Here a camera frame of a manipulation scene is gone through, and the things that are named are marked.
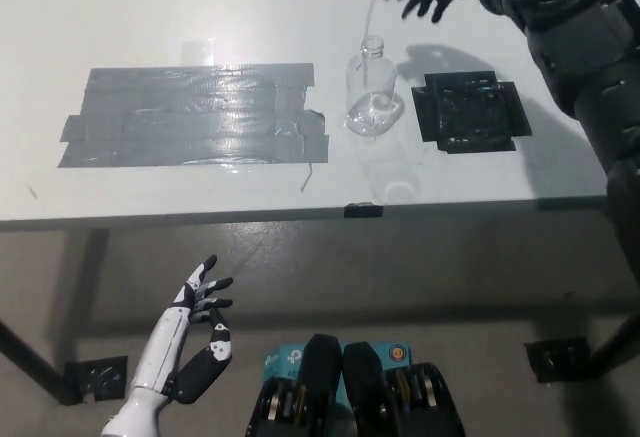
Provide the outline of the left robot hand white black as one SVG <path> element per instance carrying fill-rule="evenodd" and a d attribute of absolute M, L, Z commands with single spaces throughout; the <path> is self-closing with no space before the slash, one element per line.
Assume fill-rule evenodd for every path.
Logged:
<path fill-rule="evenodd" d="M 134 389 L 150 390 L 169 400 L 192 404 L 231 362 L 231 333 L 221 310 L 232 306 L 233 301 L 215 297 L 213 293 L 228 288 L 233 279 L 207 282 L 206 274 L 216 262 L 216 255 L 203 261 L 162 313 L 136 369 Z M 210 340 L 189 362 L 180 366 L 189 329 L 199 323 L 211 325 Z"/>

